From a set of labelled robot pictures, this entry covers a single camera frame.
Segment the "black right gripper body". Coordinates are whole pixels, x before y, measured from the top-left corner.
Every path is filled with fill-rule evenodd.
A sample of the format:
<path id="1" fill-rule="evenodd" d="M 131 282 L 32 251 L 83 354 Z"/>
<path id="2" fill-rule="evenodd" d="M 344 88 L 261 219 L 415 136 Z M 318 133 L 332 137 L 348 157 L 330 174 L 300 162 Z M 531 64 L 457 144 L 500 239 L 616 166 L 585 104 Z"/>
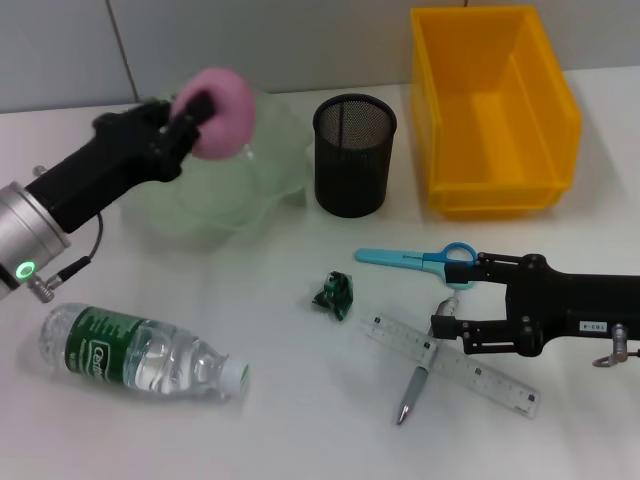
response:
<path id="1" fill-rule="evenodd" d="M 639 277 L 562 273 L 542 255 L 506 267 L 507 322 L 516 352 L 542 353 L 560 337 L 613 338 L 622 328 L 639 339 Z"/>

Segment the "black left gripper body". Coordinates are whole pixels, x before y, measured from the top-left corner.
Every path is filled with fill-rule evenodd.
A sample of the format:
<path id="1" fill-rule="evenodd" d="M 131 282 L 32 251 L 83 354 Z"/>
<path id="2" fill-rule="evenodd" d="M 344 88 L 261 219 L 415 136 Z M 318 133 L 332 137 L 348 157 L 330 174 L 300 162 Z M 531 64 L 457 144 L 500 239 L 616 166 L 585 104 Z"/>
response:
<path id="1" fill-rule="evenodd" d="M 93 121 L 94 136 L 26 187 L 63 232 L 72 233 L 133 187 L 169 182 L 160 133 L 167 121 L 148 121 L 146 104 Z"/>

